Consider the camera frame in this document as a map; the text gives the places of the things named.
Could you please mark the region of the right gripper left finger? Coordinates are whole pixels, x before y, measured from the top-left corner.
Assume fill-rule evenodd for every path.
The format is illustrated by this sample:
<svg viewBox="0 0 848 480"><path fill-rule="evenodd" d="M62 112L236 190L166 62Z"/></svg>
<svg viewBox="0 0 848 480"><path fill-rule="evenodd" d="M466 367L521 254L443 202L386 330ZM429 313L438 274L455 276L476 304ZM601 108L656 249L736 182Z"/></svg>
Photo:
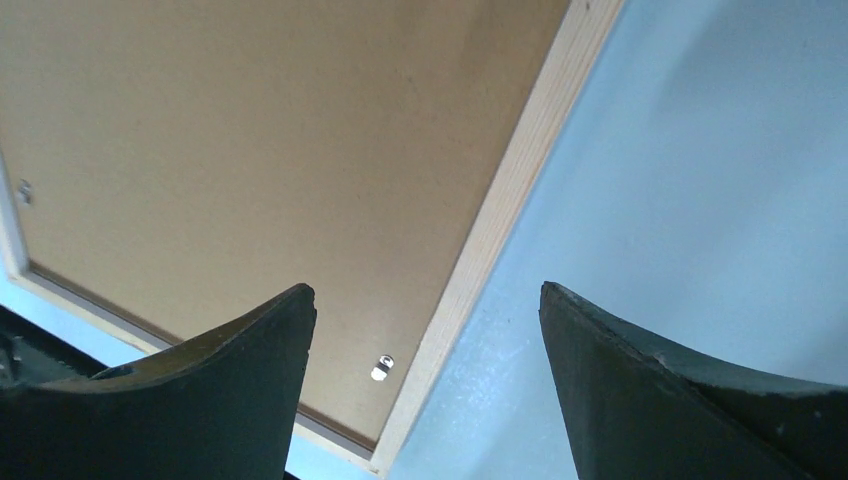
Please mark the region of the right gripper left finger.
<svg viewBox="0 0 848 480"><path fill-rule="evenodd" d="M1 390L5 479L284 479L316 325L297 284L156 354Z"/></svg>

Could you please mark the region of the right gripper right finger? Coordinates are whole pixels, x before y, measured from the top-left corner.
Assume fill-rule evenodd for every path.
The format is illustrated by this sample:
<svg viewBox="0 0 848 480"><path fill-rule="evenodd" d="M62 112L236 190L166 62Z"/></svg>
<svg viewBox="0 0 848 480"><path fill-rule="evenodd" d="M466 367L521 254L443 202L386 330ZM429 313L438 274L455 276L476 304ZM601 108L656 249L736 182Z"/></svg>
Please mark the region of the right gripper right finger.
<svg viewBox="0 0 848 480"><path fill-rule="evenodd" d="M700 353L546 282L539 321L581 479L843 479L847 390Z"/></svg>

